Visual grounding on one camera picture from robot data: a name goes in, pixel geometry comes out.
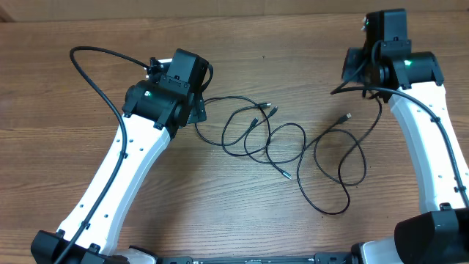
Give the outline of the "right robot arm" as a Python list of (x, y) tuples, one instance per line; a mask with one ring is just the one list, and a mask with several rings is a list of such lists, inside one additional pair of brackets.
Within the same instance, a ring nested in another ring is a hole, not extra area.
[(343, 90), (389, 105), (404, 134), (418, 183), (420, 214), (399, 222), (389, 238), (360, 243), (360, 263), (466, 263), (468, 165), (452, 127), (436, 56), (412, 50), (403, 9), (368, 13), (366, 40), (350, 48)]

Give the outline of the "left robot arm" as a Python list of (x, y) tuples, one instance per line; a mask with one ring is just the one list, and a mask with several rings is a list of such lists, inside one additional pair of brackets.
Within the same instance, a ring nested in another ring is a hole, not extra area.
[(99, 90), (119, 123), (112, 145), (79, 203), (56, 232), (40, 230), (31, 245), (36, 263), (156, 263), (135, 246), (117, 250), (119, 235), (141, 184), (177, 131), (207, 119), (203, 92), (213, 66), (177, 49), (170, 59), (151, 58), (147, 77), (131, 86), (118, 110)]

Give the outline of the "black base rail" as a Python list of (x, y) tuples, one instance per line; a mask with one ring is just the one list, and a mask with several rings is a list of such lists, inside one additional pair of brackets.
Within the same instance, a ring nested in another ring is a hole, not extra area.
[(126, 257), (129, 263), (157, 264), (359, 264), (363, 262), (352, 252), (319, 252), (309, 256), (276, 257), (158, 257), (155, 253), (136, 246), (118, 250), (114, 256)]

